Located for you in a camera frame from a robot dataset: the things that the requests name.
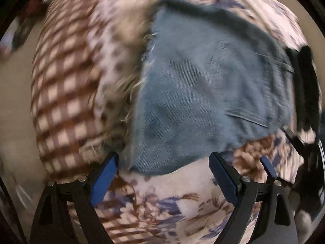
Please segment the blue denim pants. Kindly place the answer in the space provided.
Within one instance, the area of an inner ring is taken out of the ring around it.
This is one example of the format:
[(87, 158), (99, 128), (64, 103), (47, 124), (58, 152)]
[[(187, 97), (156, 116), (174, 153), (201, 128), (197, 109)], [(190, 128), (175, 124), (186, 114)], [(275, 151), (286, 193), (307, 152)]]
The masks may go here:
[(133, 111), (130, 169), (165, 175), (290, 122), (294, 69), (255, 24), (214, 5), (162, 0), (152, 31)]

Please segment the floral fleece bed blanket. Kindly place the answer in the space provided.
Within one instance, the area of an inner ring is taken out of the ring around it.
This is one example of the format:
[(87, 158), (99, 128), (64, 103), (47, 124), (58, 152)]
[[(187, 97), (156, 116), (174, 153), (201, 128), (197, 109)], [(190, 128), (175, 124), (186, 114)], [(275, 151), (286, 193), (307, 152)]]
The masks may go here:
[[(297, 17), (277, 0), (183, 1), (236, 14), (285, 53), (307, 45)], [(161, 5), (162, 0), (51, 2), (32, 63), (37, 146), (58, 184), (87, 176), (110, 152), (118, 154), (117, 173), (94, 207), (112, 243), (214, 243), (234, 208), (209, 168), (210, 155), (165, 175), (127, 166), (144, 57)], [(284, 126), (296, 126), (294, 98)], [(295, 182), (303, 162), (282, 127), (220, 154), (239, 174), (261, 183), (267, 180), (263, 155), (288, 182)]]

